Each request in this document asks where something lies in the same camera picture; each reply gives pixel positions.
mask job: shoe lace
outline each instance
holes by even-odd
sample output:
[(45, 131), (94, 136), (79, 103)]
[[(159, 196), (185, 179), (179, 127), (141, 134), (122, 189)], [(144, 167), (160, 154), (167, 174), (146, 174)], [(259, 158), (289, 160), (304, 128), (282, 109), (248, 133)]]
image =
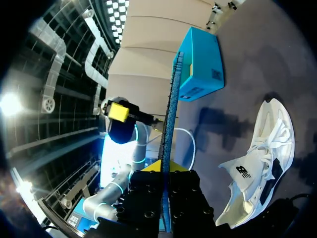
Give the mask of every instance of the shoe lace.
[(256, 149), (265, 149), (266, 154), (261, 157), (261, 161), (267, 166), (263, 169), (262, 176), (264, 179), (268, 179), (272, 172), (273, 152), (274, 148), (278, 148), (282, 145), (288, 145), (292, 142), (287, 142), (290, 137), (290, 130), (286, 127), (282, 119), (278, 119), (271, 134), (268, 137), (258, 137), (255, 139), (254, 145), (248, 150), (250, 153)]

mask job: gray floor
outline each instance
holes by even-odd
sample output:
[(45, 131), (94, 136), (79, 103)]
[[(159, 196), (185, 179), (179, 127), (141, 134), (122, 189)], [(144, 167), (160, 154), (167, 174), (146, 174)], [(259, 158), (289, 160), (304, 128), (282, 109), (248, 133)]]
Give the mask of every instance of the gray floor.
[[(269, 0), (247, 0), (217, 32), (226, 86), (180, 105), (179, 127), (194, 133), (194, 169), (215, 218), (225, 208), (231, 177), (217, 166), (243, 156), (265, 97), (276, 97), (295, 129), (295, 159), (273, 200), (311, 192), (317, 173), (317, 62), (301, 31)], [(175, 161), (189, 167), (191, 140), (178, 134)]]

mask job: ceiling duct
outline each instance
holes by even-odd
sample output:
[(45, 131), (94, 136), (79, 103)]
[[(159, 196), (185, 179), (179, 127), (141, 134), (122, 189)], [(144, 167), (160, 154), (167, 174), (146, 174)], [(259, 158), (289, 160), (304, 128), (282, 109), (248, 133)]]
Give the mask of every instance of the ceiling duct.
[(96, 53), (97, 53), (97, 50), (99, 47), (102, 48), (103, 52), (105, 53), (105, 55), (109, 59), (113, 58), (113, 52), (111, 52), (109, 50), (104, 38), (101, 36), (101, 33), (100, 33), (95, 21), (93, 20), (94, 11), (93, 10), (86, 10), (82, 14), (82, 16), (85, 19), (86, 24), (88, 25), (89, 29), (91, 30), (91, 32), (93, 33), (93, 35), (95, 37), (95, 41), (94, 41), (93, 45), (91, 46), (91, 48), (88, 52), (88, 55), (86, 57), (85, 72), (86, 72), (88, 77), (90, 77), (93, 81), (98, 83), (98, 86), (96, 88), (96, 95), (95, 95), (94, 109), (93, 109), (93, 114), (98, 115), (99, 114), (98, 103), (99, 103), (100, 90), (101, 90), (101, 87), (104, 87), (105, 89), (107, 88), (108, 80), (105, 77), (103, 77), (103, 75), (101, 73), (99, 73), (92, 66), (92, 64), (93, 64), (94, 58), (96, 56)]
[(59, 37), (58, 34), (44, 21), (43, 18), (40, 18), (34, 23), (30, 29), (30, 33), (56, 52), (56, 56), (53, 60), (44, 86), (41, 110), (42, 113), (50, 114), (55, 108), (55, 101), (53, 97), (57, 78), (66, 56), (66, 44), (64, 40)]

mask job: bright light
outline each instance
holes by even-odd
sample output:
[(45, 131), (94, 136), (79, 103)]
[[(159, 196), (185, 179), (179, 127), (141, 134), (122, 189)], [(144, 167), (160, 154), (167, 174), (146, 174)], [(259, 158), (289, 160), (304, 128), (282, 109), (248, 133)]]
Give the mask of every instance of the bright light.
[(108, 13), (109, 14), (113, 14), (113, 8), (111, 7), (111, 8), (108, 8)]
[(117, 144), (107, 134), (105, 136), (103, 155), (101, 158), (100, 186), (106, 187), (113, 181), (113, 174), (121, 171), (121, 166), (131, 164), (137, 141)]
[(13, 94), (5, 94), (0, 102), (0, 107), (5, 116), (12, 116), (22, 110), (19, 98)]
[(113, 9), (117, 9), (117, 8), (119, 7), (119, 5), (118, 5), (117, 2), (114, 2), (114, 3), (112, 4), (112, 7), (113, 7)]
[(119, 12), (125, 12), (125, 6), (119, 7)]
[(31, 182), (23, 181), (23, 183), (19, 187), (16, 188), (16, 191), (18, 193), (21, 193), (22, 191), (30, 191), (32, 186), (33, 185)]
[(125, 21), (126, 19), (127, 19), (127, 16), (126, 16), (126, 15), (120, 16), (120, 20), (121, 20), (121, 21)]

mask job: white wall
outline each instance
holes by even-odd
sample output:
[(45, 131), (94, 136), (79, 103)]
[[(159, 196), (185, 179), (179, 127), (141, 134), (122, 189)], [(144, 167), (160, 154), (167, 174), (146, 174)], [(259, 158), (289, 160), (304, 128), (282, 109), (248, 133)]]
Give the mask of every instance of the white wall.
[[(213, 5), (213, 0), (131, 0), (106, 97), (125, 97), (141, 111), (165, 115), (173, 59), (191, 26), (205, 29)], [(159, 143), (147, 147), (147, 156), (158, 153)]]

